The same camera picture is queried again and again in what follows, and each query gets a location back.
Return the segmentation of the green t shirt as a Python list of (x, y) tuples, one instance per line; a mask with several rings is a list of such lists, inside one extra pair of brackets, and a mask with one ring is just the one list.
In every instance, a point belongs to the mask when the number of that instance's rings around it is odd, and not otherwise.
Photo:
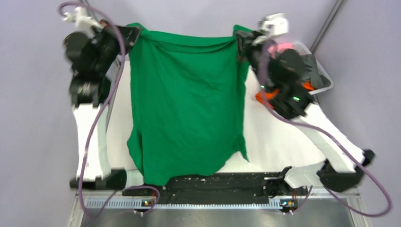
[(133, 129), (129, 155), (147, 184), (211, 175), (247, 159), (245, 81), (233, 35), (196, 37), (143, 29), (129, 53)]

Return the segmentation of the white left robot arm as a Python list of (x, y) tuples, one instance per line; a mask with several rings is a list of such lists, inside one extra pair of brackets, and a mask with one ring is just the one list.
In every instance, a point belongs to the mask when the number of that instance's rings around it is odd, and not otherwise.
[(85, 190), (123, 190), (150, 193), (152, 183), (137, 170), (112, 168), (107, 153), (106, 132), (115, 93), (107, 73), (121, 54), (114, 30), (106, 20), (90, 26), (94, 34), (74, 32), (64, 39), (66, 58), (73, 73), (69, 86), (72, 112), (78, 131), (78, 169), (70, 187)]

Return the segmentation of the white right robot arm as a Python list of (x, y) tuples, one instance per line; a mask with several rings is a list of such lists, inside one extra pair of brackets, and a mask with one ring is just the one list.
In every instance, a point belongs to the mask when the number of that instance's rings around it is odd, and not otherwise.
[(262, 104), (279, 120), (296, 126), (325, 156), (316, 164), (284, 168), (278, 191), (290, 195), (302, 186), (324, 186), (344, 192), (357, 186), (375, 154), (350, 142), (310, 93), (312, 77), (319, 74), (314, 56), (292, 48), (279, 52), (274, 40), (256, 31), (236, 31), (234, 37), (239, 58), (249, 62), (260, 84)]

